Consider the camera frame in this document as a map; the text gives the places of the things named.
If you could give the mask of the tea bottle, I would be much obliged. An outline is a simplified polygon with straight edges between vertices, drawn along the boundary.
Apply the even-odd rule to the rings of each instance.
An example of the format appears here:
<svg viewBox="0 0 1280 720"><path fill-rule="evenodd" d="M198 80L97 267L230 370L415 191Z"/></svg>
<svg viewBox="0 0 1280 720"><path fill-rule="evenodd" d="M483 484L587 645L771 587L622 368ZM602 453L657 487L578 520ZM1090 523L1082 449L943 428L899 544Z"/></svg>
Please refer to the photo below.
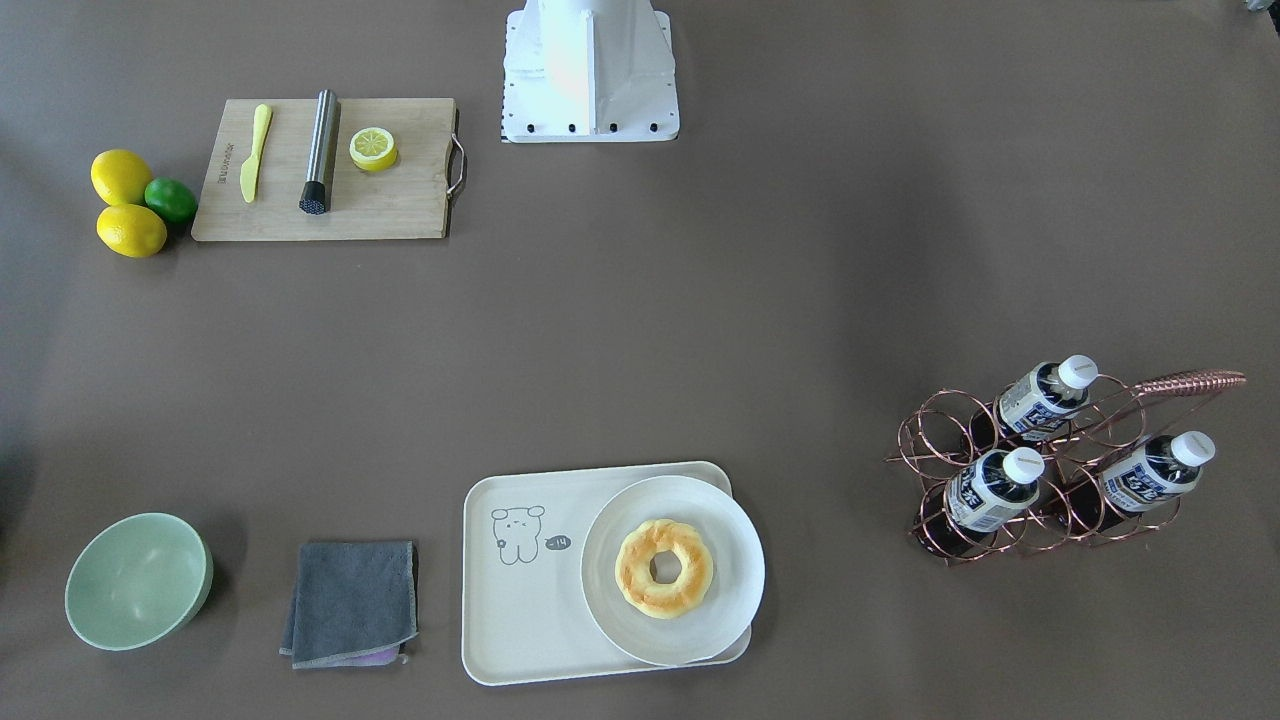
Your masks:
<svg viewBox="0 0 1280 720"><path fill-rule="evenodd" d="M1080 354L1036 365L970 419L975 448L1033 447L1051 438L1088 404L1098 375L1096 361Z"/></svg>
<svg viewBox="0 0 1280 720"><path fill-rule="evenodd" d="M1216 455L1203 432L1156 436L1068 492L1056 519L1073 534L1107 530L1193 491Z"/></svg>
<svg viewBox="0 0 1280 720"><path fill-rule="evenodd" d="M913 536L934 556L974 559L1038 497L1046 462L1033 448L993 448L923 505Z"/></svg>

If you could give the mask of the cream tray with bear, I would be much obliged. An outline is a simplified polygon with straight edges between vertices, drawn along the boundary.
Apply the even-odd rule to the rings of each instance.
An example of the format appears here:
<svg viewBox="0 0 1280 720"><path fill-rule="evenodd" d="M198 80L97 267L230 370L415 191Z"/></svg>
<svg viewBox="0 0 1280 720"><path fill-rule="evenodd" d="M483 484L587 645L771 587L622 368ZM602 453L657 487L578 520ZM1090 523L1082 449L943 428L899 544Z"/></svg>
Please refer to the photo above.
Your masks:
<svg viewBox="0 0 1280 720"><path fill-rule="evenodd" d="M675 620L639 612L614 582L623 538L659 518L694 527L716 569ZM731 662L765 577L728 475L700 460L489 477L466 496L461 547L461 657L484 685Z"/></svg>

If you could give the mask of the tea bottle front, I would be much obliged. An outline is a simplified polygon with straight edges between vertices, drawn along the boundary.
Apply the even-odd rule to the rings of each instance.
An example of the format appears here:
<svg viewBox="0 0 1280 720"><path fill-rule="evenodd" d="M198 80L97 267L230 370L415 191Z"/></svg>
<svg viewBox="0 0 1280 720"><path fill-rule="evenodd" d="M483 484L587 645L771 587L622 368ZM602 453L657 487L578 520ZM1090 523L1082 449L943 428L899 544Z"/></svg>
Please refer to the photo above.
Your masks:
<svg viewBox="0 0 1280 720"><path fill-rule="evenodd" d="M1056 519L1073 534L1107 530L1193 491L1216 455L1203 432L1156 436L1068 492Z"/></svg>
<svg viewBox="0 0 1280 720"><path fill-rule="evenodd" d="M1046 462L1033 448L993 448L923 505L913 536L934 556L974 559L1038 497Z"/></svg>

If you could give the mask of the white round plate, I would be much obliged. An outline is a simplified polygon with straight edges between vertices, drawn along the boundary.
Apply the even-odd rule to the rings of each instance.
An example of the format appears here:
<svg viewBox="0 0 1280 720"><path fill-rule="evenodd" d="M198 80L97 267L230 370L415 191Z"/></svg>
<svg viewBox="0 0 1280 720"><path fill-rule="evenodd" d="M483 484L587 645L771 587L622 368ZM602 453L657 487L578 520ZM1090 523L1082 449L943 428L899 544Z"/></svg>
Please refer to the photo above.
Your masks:
<svg viewBox="0 0 1280 720"><path fill-rule="evenodd" d="M625 653L660 666L726 651L755 618L764 579L762 543L745 511L691 477L653 477L618 492L582 552L594 623Z"/></svg>

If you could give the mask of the glazed donut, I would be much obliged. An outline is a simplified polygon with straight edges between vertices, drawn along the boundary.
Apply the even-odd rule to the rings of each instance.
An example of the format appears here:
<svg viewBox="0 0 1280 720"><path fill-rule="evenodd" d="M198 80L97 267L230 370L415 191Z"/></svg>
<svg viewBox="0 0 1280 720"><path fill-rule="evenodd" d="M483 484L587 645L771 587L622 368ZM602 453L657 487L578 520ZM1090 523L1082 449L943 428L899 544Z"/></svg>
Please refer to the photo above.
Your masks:
<svg viewBox="0 0 1280 720"><path fill-rule="evenodd" d="M699 609L714 578L714 559L700 532L668 518L640 523L614 557L622 598L653 619L671 620Z"/></svg>

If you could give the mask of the bamboo cutting board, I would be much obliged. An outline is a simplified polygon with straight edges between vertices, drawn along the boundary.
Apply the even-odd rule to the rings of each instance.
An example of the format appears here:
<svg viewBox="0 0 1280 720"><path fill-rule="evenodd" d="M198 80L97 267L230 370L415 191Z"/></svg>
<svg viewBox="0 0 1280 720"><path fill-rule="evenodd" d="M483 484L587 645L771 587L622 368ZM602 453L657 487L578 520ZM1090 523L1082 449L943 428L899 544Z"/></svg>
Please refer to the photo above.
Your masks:
<svg viewBox="0 0 1280 720"><path fill-rule="evenodd" d="M300 208L305 191L317 99L269 99L273 119L252 202L241 192L257 99L227 100L200 192L191 234L198 242L434 240L449 229L452 172L465 168L454 143L458 106L452 97L342 97L324 181L326 210ZM369 173L349 158L349 141L366 127L388 129L398 159Z"/></svg>

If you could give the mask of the steel muddler black tip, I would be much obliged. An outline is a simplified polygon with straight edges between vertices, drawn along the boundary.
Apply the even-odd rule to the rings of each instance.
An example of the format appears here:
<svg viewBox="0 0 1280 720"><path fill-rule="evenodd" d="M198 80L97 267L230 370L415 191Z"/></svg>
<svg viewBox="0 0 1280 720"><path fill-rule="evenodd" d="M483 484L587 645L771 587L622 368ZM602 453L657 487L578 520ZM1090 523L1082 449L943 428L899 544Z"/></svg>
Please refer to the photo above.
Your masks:
<svg viewBox="0 0 1280 720"><path fill-rule="evenodd" d="M323 215L332 205L332 176L337 152L340 102L325 88L317 96L312 141L298 208L308 215Z"/></svg>

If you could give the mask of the grey folded cloth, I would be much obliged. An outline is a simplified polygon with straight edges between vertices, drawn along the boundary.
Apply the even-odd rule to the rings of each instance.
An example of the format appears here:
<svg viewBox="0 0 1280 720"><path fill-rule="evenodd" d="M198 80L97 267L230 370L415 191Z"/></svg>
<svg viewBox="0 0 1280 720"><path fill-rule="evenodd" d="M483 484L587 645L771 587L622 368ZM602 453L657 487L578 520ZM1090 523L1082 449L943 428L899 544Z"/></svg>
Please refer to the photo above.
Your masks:
<svg viewBox="0 0 1280 720"><path fill-rule="evenodd" d="M419 635L410 539L300 547L279 653L294 670L393 664Z"/></svg>

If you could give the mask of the yellow plastic knife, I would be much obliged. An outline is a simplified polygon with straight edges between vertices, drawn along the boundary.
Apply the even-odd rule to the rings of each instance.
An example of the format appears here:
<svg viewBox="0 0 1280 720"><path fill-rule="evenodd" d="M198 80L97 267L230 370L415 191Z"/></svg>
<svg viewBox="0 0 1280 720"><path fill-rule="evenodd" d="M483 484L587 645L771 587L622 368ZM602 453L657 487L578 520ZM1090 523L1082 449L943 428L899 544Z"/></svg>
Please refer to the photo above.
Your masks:
<svg viewBox="0 0 1280 720"><path fill-rule="evenodd" d="M262 102L253 109L250 155L239 169L239 191L246 204L253 202L257 195L259 170L271 120L273 108L269 104Z"/></svg>

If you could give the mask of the green lime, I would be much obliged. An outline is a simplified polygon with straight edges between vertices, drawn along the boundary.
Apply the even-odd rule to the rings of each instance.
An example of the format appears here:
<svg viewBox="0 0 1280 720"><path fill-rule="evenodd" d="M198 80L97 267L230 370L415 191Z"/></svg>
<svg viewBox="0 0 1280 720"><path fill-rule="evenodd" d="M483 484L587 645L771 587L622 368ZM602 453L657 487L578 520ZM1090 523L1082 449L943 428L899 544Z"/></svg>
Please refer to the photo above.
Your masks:
<svg viewBox="0 0 1280 720"><path fill-rule="evenodd" d="M145 186L143 205L173 225L192 222L198 210L195 193L178 179L169 177L156 177Z"/></svg>

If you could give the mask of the lower yellow lemon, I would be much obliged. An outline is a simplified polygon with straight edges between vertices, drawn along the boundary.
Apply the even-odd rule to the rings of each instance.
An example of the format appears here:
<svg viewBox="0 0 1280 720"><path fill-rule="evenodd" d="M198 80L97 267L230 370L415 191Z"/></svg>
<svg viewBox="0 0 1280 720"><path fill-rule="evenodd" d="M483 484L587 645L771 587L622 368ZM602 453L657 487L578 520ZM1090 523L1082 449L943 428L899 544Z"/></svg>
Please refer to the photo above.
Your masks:
<svg viewBox="0 0 1280 720"><path fill-rule="evenodd" d="M96 231L110 250L127 258L152 256L168 240L168 228L160 215L134 204L105 208L96 220Z"/></svg>

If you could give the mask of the yellow lemon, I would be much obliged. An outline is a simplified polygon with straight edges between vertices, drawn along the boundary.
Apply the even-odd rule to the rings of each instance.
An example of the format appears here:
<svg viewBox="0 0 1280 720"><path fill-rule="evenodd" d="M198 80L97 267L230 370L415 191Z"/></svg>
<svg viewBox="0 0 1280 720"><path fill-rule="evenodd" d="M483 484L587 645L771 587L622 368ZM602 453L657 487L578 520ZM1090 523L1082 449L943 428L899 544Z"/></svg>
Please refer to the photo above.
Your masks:
<svg viewBox="0 0 1280 720"><path fill-rule="evenodd" d="M105 208L96 220L96 231L110 250L127 258L152 256L168 240L168 228L160 215L134 204Z"/></svg>
<svg viewBox="0 0 1280 720"><path fill-rule="evenodd" d="M154 173L138 154L110 149L92 160L90 177L95 192L108 206L120 206L143 204Z"/></svg>

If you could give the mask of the mint green bowl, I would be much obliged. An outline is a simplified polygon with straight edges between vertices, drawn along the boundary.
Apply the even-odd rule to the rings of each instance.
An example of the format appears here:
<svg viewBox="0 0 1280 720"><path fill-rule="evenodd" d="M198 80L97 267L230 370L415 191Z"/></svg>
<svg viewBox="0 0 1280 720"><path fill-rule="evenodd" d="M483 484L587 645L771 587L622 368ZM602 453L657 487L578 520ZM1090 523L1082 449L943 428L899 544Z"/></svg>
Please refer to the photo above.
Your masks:
<svg viewBox="0 0 1280 720"><path fill-rule="evenodd" d="M136 514L81 551L65 585L67 620L95 648L137 650L195 618L212 571L209 546L189 523L165 512Z"/></svg>

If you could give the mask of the upper yellow lemon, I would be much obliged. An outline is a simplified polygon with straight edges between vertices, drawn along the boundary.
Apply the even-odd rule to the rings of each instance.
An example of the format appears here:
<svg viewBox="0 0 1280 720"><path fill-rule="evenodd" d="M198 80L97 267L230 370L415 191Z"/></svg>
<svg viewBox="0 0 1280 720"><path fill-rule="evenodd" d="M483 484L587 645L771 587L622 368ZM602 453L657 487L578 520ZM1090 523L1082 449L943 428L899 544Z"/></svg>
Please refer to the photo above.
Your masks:
<svg viewBox="0 0 1280 720"><path fill-rule="evenodd" d="M154 173L138 154L110 149L92 160L90 177L95 192L108 206L120 206L143 204Z"/></svg>

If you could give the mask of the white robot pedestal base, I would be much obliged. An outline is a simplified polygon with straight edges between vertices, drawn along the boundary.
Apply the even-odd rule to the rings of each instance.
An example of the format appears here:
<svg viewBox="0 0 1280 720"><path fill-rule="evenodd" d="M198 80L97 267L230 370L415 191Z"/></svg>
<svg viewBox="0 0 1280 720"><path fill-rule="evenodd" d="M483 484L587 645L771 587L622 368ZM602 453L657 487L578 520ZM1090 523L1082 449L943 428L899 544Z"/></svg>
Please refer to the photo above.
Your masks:
<svg viewBox="0 0 1280 720"><path fill-rule="evenodd" d="M506 19L507 143L678 137L671 19L649 1L527 1Z"/></svg>

